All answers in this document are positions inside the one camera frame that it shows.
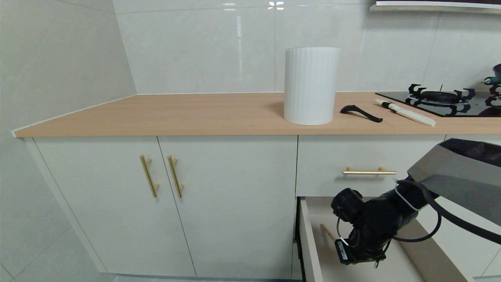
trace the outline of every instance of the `white cable tie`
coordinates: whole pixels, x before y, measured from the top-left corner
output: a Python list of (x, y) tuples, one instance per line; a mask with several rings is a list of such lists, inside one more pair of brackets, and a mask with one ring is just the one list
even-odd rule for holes
[(348, 245), (348, 243), (347, 243), (347, 242), (343, 239), (343, 237), (341, 237), (341, 238), (339, 238), (339, 239), (341, 239), (341, 241), (342, 241), (343, 243), (345, 243), (345, 245), (347, 245), (348, 247), (350, 246), (350, 245)]
[(398, 186), (398, 183), (395, 185), (395, 192), (397, 193), (397, 195), (402, 198), (402, 200), (404, 200), (404, 202), (409, 205), (409, 207), (411, 207), (413, 210), (415, 211), (420, 211), (421, 209), (416, 209), (413, 205), (411, 205), (399, 192), (398, 192), (398, 189), (397, 189), (397, 186)]

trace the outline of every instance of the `white cylindrical container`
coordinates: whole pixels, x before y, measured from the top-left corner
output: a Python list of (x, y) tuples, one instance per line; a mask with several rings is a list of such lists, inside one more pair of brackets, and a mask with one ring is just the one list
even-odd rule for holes
[(340, 49), (286, 50), (284, 118), (302, 125), (329, 123), (334, 115)]

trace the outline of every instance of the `gold handle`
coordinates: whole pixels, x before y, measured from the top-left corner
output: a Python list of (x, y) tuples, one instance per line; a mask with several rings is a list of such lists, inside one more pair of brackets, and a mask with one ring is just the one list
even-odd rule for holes
[(153, 181), (151, 181), (150, 171), (148, 170), (148, 164), (151, 162), (151, 158), (145, 160), (144, 155), (140, 155), (139, 159), (143, 164), (144, 174), (146, 174), (146, 179), (148, 180), (148, 184), (150, 185), (151, 193), (153, 194), (153, 197), (156, 198), (156, 190), (158, 189), (158, 187), (160, 187), (160, 184), (157, 183), (153, 185)]
[(167, 156), (167, 160), (169, 161), (170, 172), (172, 173), (172, 178), (174, 179), (174, 185), (177, 189), (177, 195), (179, 196), (179, 198), (182, 198), (183, 194), (181, 192), (183, 191), (184, 184), (179, 184), (179, 181), (177, 180), (176, 169), (174, 168), (174, 166), (177, 164), (177, 159), (173, 159), (172, 156)]
[(354, 171), (352, 167), (347, 167), (343, 174), (358, 174), (358, 175), (395, 175), (396, 171), (387, 171), (384, 167), (379, 167), (376, 171)]

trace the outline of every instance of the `cable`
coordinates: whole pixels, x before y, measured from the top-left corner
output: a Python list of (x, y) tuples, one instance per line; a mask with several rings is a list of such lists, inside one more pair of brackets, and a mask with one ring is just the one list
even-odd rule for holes
[(386, 251), (390, 247), (391, 239), (388, 241), (388, 244), (386, 244), (386, 247), (384, 248), (383, 252), (381, 255), (377, 258), (376, 262), (374, 263), (374, 269), (376, 269), (379, 266), (379, 261), (382, 259), (382, 257), (386, 254)]
[(447, 219), (448, 221), (452, 222), (453, 224), (463, 228), (464, 230), (466, 231), (469, 231), (477, 236), (480, 236), (484, 239), (487, 239), (489, 241), (492, 241), (496, 244), (500, 244), (501, 245), (501, 235), (499, 234), (496, 234), (494, 232), (491, 232), (489, 230), (485, 230), (481, 227), (478, 227), (476, 225), (473, 225), (467, 221), (464, 221), (462, 219), (460, 219), (459, 217), (451, 214), (450, 212), (448, 212), (446, 209), (444, 209), (442, 206), (440, 206), (436, 201), (435, 199), (432, 197), (430, 191), (424, 186), (422, 185), (421, 183), (419, 182), (416, 182), (416, 181), (411, 181), (411, 180), (399, 180), (397, 181), (398, 184), (410, 184), (410, 185), (413, 185), (413, 186), (416, 186), (418, 187), (419, 189), (421, 189), (421, 192), (423, 193), (424, 195), (424, 198), (426, 199), (426, 201), (428, 202), (428, 204), (434, 209), (437, 211), (437, 213), (441, 216), (443, 216), (445, 219)]
[(340, 220), (340, 217), (338, 217), (338, 223), (336, 224), (336, 231), (338, 232), (338, 236), (339, 236), (339, 239), (341, 241), (343, 241), (343, 243), (345, 243), (345, 245), (347, 245), (348, 247), (351, 247), (351, 248), (354, 248), (358, 245), (358, 241), (360, 241), (360, 233), (359, 232), (356, 232), (357, 233), (357, 243), (354, 245), (354, 246), (350, 246), (346, 241), (345, 239), (343, 239), (343, 236), (341, 236), (341, 234), (339, 233), (339, 220)]
[(433, 235), (435, 235), (435, 233), (438, 231), (438, 229), (440, 228), (440, 226), (442, 224), (442, 216), (438, 212), (437, 212), (437, 216), (438, 216), (437, 225), (435, 226), (435, 229), (433, 229), (433, 231), (431, 231), (428, 235), (425, 235), (425, 236), (423, 236), (421, 238), (417, 238), (417, 239), (404, 239), (404, 238), (399, 238), (399, 237), (393, 237), (393, 239), (400, 241), (400, 242), (407, 242), (407, 243), (417, 243), (417, 242), (422, 242), (424, 240), (430, 239)]

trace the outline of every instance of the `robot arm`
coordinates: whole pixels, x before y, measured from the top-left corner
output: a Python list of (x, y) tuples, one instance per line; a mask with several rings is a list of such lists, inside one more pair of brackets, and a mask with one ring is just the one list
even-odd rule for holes
[[(346, 188), (332, 201), (340, 220), (353, 225), (347, 239), (336, 240), (343, 264), (385, 259), (391, 239), (416, 242), (431, 237), (441, 217), (485, 239), (501, 244), (501, 235), (479, 228), (447, 212), (434, 199), (442, 196), (501, 225), (501, 146), (461, 139), (449, 139), (430, 150), (408, 171), (395, 189), (367, 202)], [(430, 204), (438, 213), (436, 229), (421, 239), (396, 238), (397, 231)]]

